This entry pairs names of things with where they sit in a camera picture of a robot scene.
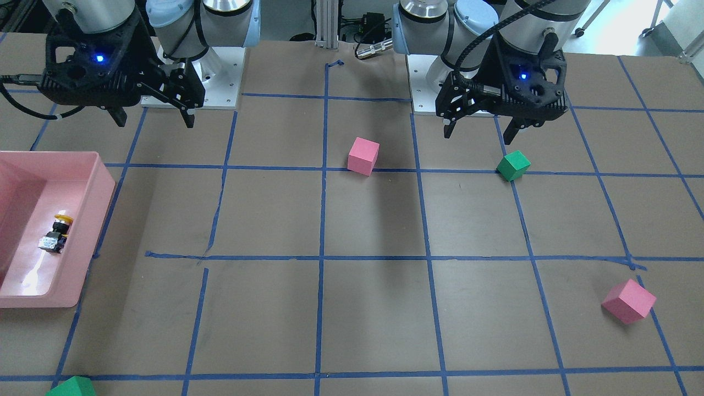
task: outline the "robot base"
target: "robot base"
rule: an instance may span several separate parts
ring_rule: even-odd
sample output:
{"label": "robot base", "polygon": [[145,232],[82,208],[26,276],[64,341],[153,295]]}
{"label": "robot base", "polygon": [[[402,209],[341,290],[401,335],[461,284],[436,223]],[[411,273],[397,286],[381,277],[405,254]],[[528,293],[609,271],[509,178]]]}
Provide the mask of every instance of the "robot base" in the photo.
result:
{"label": "robot base", "polygon": [[[428,81],[427,74],[431,65],[438,58],[437,55],[408,55],[406,65],[408,67],[408,80],[410,83],[410,93],[413,98],[414,114],[435,115],[435,98],[438,96],[440,88],[435,89]],[[493,117],[494,115],[486,111],[478,111],[472,117]]]}
{"label": "robot base", "polygon": [[[203,58],[194,62],[194,67],[206,88],[206,98],[202,108],[234,110],[237,108],[246,50],[241,47],[213,47],[212,51],[215,53],[208,52]],[[162,54],[163,48],[160,47],[158,55],[162,56]],[[148,96],[142,97],[142,107],[173,109],[170,104]]]}

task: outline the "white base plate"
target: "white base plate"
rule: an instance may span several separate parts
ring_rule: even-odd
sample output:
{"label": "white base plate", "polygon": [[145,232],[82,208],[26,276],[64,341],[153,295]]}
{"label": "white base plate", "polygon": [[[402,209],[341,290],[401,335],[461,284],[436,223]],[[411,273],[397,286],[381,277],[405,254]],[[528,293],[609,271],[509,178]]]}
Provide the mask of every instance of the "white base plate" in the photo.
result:
{"label": "white base plate", "polygon": [[[206,99],[202,109],[233,110],[237,108],[239,88],[244,71],[245,49],[241,47],[213,47],[218,56],[229,68],[218,73],[214,78],[203,83],[206,88]],[[173,109],[154,97],[142,97],[142,107]]]}
{"label": "white base plate", "polygon": [[[425,79],[425,75],[433,64],[436,55],[408,55],[408,81],[410,83],[410,95],[413,98],[414,114],[435,115],[435,98],[438,94],[430,87]],[[486,111],[478,111],[471,117],[493,117],[494,115]]]}

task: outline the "light blue joint cap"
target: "light blue joint cap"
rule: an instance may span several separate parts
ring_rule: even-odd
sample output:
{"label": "light blue joint cap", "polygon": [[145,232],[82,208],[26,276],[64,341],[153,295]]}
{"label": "light blue joint cap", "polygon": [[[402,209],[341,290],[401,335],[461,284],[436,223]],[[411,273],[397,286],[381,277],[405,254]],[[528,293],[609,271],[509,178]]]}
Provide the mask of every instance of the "light blue joint cap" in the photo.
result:
{"label": "light blue joint cap", "polygon": [[498,14],[494,8],[482,0],[457,0],[455,14],[477,36],[498,23]]}
{"label": "light blue joint cap", "polygon": [[398,3],[394,4],[394,19],[392,20],[393,28],[391,29],[392,38],[394,39],[394,51],[397,54],[410,55],[406,38],[403,36],[403,26],[401,12],[398,10]]}
{"label": "light blue joint cap", "polygon": [[165,27],[176,22],[193,6],[193,0],[146,0],[149,24]]}
{"label": "light blue joint cap", "polygon": [[247,36],[244,38],[243,47],[256,47],[256,45],[259,44],[262,23],[259,8],[259,0],[254,0],[254,4],[252,4],[252,17],[249,21],[249,28],[247,29]]}

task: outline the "pink plastic box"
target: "pink plastic box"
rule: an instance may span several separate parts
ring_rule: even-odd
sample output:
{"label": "pink plastic box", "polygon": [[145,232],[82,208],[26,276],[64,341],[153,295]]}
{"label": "pink plastic box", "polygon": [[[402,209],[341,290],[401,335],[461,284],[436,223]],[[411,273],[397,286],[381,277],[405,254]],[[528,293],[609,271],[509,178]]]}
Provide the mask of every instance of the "pink plastic box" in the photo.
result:
{"label": "pink plastic box", "polygon": [[379,143],[358,137],[347,157],[347,169],[369,176],[372,174],[378,155]]}
{"label": "pink plastic box", "polygon": [[[115,181],[96,152],[0,151],[0,308],[78,303]],[[74,221],[60,254],[38,242]]]}
{"label": "pink plastic box", "polygon": [[621,322],[630,324],[644,319],[655,304],[655,296],[643,289],[635,280],[629,279],[613,289],[601,306],[614,314]]}

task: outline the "green cube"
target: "green cube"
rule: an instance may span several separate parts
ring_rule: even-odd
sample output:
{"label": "green cube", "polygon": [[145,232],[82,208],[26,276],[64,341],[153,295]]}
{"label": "green cube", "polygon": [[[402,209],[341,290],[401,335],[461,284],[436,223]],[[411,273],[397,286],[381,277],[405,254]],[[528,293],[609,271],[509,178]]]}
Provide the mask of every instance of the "green cube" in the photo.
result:
{"label": "green cube", "polygon": [[48,391],[46,396],[96,396],[90,380],[85,377],[71,377]]}
{"label": "green cube", "polygon": [[504,156],[501,159],[497,171],[501,173],[506,181],[516,180],[526,173],[528,167],[530,166],[530,161],[520,150],[516,150],[513,153]]}

